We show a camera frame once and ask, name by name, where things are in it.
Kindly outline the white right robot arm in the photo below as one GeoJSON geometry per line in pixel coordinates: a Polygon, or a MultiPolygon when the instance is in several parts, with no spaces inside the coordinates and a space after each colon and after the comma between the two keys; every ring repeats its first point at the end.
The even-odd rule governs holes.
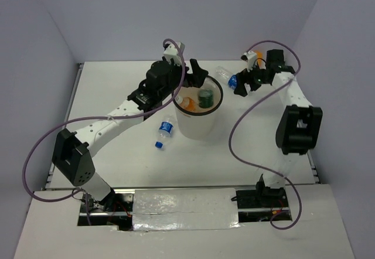
{"type": "Polygon", "coordinates": [[[278,158],[265,171],[254,190],[238,191],[233,200],[240,209],[286,205],[285,178],[309,150],[316,146],[323,111],[304,96],[295,70],[286,64],[284,52],[268,50],[263,60],[254,51],[245,52],[241,59],[247,68],[236,74],[235,94],[245,96],[269,84],[278,90],[285,107],[275,133],[278,158]]]}

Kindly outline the orange juice bottle white cap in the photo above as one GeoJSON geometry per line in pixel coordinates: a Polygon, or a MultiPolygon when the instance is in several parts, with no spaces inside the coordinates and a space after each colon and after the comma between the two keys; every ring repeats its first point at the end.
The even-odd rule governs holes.
{"type": "Polygon", "coordinates": [[[181,97],[176,96],[175,97],[176,103],[183,108],[186,111],[189,112],[195,112],[196,111],[196,103],[195,101],[190,97],[181,97]]]}

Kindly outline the green label clear plastic bottle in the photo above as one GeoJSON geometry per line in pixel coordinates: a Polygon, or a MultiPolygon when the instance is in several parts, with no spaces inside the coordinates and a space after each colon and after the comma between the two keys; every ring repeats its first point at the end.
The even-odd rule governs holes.
{"type": "Polygon", "coordinates": [[[200,89],[198,91],[198,102],[199,107],[202,109],[207,109],[213,106],[214,104],[214,93],[211,89],[200,89]]]}

